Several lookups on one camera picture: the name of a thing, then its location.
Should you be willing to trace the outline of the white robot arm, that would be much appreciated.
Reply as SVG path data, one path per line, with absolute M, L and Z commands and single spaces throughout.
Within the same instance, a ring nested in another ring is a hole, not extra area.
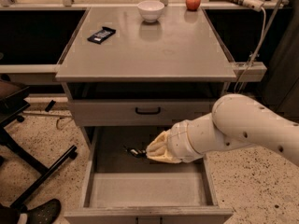
M 241 94 L 222 96 L 212 111 L 183 120 L 160 133 L 146 148 L 154 161 L 189 163 L 210 151 L 258 145 L 299 165 L 299 125 Z

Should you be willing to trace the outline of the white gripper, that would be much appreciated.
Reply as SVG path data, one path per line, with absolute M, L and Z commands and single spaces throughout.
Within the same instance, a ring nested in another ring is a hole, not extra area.
M 147 146 L 147 158 L 164 163 L 189 163 L 201 159 L 203 154 L 193 145 L 200 140 L 204 129 L 204 122 L 199 119 L 174 124 Z

